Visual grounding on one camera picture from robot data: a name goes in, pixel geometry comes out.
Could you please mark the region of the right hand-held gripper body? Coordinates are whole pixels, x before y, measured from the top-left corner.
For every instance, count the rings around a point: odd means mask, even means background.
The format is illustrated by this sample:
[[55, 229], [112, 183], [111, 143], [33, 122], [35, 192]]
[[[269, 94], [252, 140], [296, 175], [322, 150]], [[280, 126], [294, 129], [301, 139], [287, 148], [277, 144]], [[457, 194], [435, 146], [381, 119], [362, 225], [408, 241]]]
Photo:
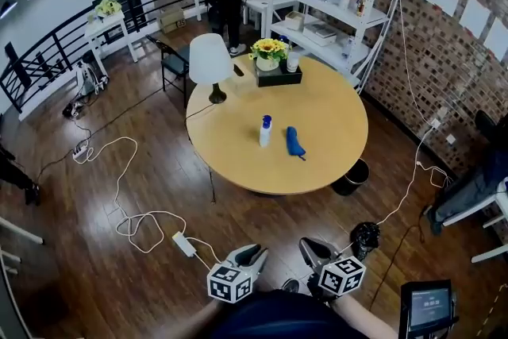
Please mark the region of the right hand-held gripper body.
[[322, 301], [332, 302], [357, 290], [366, 267], [354, 256], [340, 258], [318, 267], [307, 281], [310, 294]]

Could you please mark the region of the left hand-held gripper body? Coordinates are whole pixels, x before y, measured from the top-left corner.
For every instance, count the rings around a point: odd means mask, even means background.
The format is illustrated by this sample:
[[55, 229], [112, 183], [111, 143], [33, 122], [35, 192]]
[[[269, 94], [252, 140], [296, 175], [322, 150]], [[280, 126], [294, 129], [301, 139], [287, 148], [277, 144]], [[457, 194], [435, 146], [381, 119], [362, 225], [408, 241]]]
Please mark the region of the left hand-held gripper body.
[[208, 295], [229, 304], [246, 299], [253, 293], [252, 265], [252, 260], [240, 264], [233, 259], [215, 264], [206, 277]]

